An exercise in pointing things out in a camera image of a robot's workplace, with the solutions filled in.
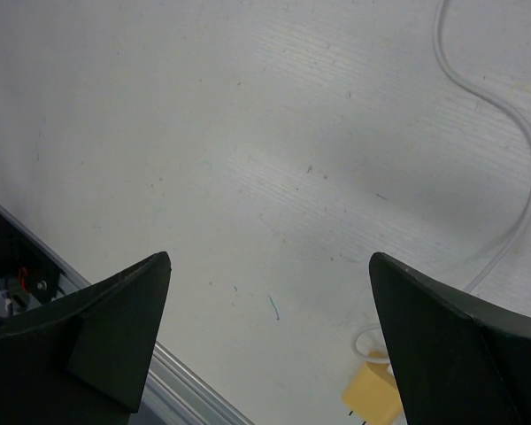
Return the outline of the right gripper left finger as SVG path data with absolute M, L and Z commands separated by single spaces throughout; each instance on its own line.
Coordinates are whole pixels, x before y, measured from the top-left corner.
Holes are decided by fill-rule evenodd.
M 0 414 L 136 413 L 171 271 L 158 252 L 0 321 Z

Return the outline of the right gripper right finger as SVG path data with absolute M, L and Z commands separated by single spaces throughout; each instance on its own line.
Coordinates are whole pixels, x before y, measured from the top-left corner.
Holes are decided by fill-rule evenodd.
M 531 317 L 377 252 L 373 298 L 410 424 L 531 424 Z

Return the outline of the yellow usb charger plug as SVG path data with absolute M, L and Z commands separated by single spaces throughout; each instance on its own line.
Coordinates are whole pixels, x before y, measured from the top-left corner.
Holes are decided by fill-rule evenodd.
M 343 391 L 342 401 L 362 424 L 393 424 L 403 411 L 389 363 L 364 362 Z

